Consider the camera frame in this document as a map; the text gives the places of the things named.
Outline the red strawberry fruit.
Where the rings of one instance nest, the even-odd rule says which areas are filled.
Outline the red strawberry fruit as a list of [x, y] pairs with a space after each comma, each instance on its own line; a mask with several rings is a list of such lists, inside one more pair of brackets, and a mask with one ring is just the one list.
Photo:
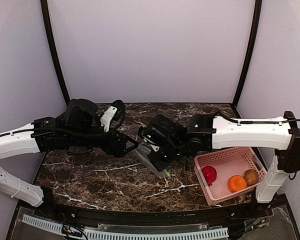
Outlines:
[[217, 179], [217, 170], [212, 166], [205, 166], [202, 168], [202, 174], [208, 186], [211, 186]]

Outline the orange tangerine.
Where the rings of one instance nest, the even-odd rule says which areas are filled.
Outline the orange tangerine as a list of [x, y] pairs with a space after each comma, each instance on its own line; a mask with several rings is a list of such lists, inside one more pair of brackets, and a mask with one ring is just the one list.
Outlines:
[[234, 175], [228, 180], [228, 189], [232, 192], [239, 192], [247, 188], [246, 180], [240, 175]]

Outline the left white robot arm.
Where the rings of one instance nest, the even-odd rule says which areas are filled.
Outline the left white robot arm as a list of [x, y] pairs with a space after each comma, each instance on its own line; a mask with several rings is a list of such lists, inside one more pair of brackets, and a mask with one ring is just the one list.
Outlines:
[[[122, 158], [138, 148], [136, 140], [118, 131], [126, 113], [121, 100], [114, 101], [102, 116], [97, 111], [97, 104], [90, 100], [71, 99], [65, 112], [57, 117], [36, 119], [1, 133], [0, 160], [69, 148], [100, 149], [107, 155]], [[36, 208], [55, 203], [51, 189], [25, 182], [1, 166], [0, 191]]]

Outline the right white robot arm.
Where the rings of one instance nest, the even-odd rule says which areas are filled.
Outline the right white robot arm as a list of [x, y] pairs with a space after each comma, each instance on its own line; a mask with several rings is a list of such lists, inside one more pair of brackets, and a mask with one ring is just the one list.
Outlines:
[[268, 119], [228, 118], [221, 113], [194, 115], [182, 126], [162, 114], [156, 115], [138, 136], [152, 147], [147, 158], [158, 171], [182, 157], [225, 148], [270, 148], [270, 170], [256, 188], [258, 203], [269, 203], [289, 174], [300, 171], [299, 120], [291, 111]]

